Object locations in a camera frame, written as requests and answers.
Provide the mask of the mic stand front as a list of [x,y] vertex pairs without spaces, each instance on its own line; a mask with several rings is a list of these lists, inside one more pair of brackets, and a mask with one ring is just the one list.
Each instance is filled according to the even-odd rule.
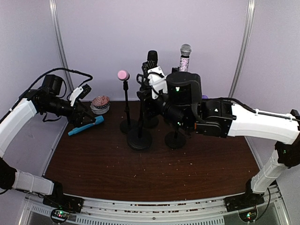
[[[137,92],[137,96],[140,99],[140,105],[145,104],[147,94],[147,91],[144,90],[140,90]],[[127,134],[127,144],[131,149],[136,151],[147,150],[151,147],[152,136],[149,131],[143,128],[140,111],[137,128],[133,128]]]

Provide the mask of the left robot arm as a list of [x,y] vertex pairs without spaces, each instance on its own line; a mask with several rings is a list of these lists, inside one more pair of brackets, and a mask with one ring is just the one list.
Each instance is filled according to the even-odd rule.
[[[16,101],[15,105],[0,120],[0,156],[5,152],[23,128],[23,126],[38,113],[55,114],[59,119],[66,117],[75,128],[93,125],[95,117],[90,115],[80,99],[91,90],[89,85],[79,86],[70,95],[69,100],[59,96],[63,78],[47,74],[41,87],[29,88]],[[8,165],[4,159],[0,160],[0,188],[3,192],[10,189],[36,193],[42,196],[43,203],[52,207],[79,212],[82,198],[68,197],[63,193],[62,184],[23,172]]]

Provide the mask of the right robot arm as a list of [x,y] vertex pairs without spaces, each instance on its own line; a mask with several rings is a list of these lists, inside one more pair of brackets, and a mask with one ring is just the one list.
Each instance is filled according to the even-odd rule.
[[215,137],[250,136],[276,141],[263,168],[246,183],[243,194],[225,198],[228,211],[264,203],[264,193],[285,169],[300,163],[300,115],[253,109],[229,97],[202,97],[198,74],[174,72],[164,75],[153,69],[136,77],[137,93],[146,118],[161,115],[176,131]]

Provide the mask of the black microphone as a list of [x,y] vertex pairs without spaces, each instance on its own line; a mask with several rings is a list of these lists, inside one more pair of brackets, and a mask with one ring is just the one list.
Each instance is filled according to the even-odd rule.
[[149,62],[150,68],[158,66],[158,53],[155,50],[148,51],[147,61]]

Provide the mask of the pink microphone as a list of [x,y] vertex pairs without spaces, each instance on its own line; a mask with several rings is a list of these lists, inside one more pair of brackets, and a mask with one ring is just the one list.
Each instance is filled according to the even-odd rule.
[[117,73],[117,77],[120,81],[127,81],[130,78],[130,74],[126,70],[120,70]]

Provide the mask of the blue microphone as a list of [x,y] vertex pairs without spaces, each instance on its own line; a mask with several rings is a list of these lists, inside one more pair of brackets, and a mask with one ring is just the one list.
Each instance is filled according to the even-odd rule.
[[76,135],[76,134],[78,134],[78,133],[80,133],[80,132],[82,132],[82,131],[84,131],[84,130],[90,128],[90,127],[93,127],[93,126],[95,126],[95,125],[99,125],[99,124],[101,124],[102,122],[104,122],[104,117],[103,117],[102,115],[97,116],[95,119],[96,119],[96,120],[95,120],[94,123],[90,123],[90,124],[84,125],[84,126],[82,126],[82,127],[76,127],[76,128],[73,128],[71,131],[68,132],[68,135],[69,135],[69,136]]

